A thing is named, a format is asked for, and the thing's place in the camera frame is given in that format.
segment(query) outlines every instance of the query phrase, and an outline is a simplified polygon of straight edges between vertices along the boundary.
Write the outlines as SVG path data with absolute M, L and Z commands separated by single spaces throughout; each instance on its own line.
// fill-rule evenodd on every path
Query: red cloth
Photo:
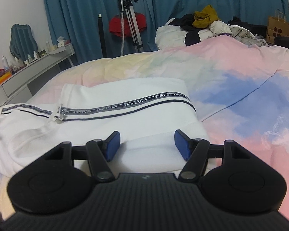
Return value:
M 145 16 L 141 13 L 135 13 L 136 21 L 138 24 L 139 32 L 144 31 L 147 27 Z M 121 18 L 120 16 L 113 17 L 109 22 L 109 32 L 121 37 Z M 129 28 L 129 22 L 124 17 L 124 36 L 132 36 L 131 29 Z

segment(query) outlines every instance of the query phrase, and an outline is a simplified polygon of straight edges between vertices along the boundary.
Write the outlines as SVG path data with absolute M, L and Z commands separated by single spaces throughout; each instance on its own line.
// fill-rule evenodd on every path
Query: pile of clothes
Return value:
M 228 24 L 222 22 L 215 9 L 207 5 L 201 12 L 184 15 L 182 18 L 174 18 L 168 25 L 180 26 L 181 29 L 188 31 L 185 36 L 185 45 L 190 46 L 203 41 L 204 39 L 220 35 L 230 36 L 248 46 L 268 46 L 265 39 L 255 37 L 250 30 L 242 27 L 248 23 L 241 22 L 239 18 L 233 17 Z

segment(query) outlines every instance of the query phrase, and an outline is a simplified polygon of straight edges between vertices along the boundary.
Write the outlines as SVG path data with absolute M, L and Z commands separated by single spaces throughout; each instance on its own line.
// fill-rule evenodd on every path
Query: ribbed black surface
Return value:
M 6 231 L 288 231 L 278 212 L 238 216 L 208 203 L 198 187 L 173 174 L 122 174 L 95 187 L 89 198 L 53 216 L 16 213 L 1 225 Z

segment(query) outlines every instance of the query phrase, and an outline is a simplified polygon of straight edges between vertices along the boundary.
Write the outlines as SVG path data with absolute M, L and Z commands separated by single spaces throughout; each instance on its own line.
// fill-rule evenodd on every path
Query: metal zipper pull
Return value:
M 64 113 L 61 113 L 61 109 L 62 109 L 62 104 L 60 104 L 60 107 L 58 108 L 58 112 L 56 114 L 57 119 L 55 120 L 55 122 L 58 124 L 61 124 L 66 119 L 66 115 Z

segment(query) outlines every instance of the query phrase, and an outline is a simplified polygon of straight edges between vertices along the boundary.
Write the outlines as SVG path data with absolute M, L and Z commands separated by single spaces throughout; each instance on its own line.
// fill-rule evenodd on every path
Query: bed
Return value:
M 228 36 L 189 47 L 83 63 L 58 74 L 28 103 L 55 103 L 64 84 L 92 87 L 132 78 L 184 80 L 209 141 L 233 139 L 287 182 L 280 212 L 289 219 L 289 49 L 246 46 Z M 0 213 L 13 213 L 2 180 Z

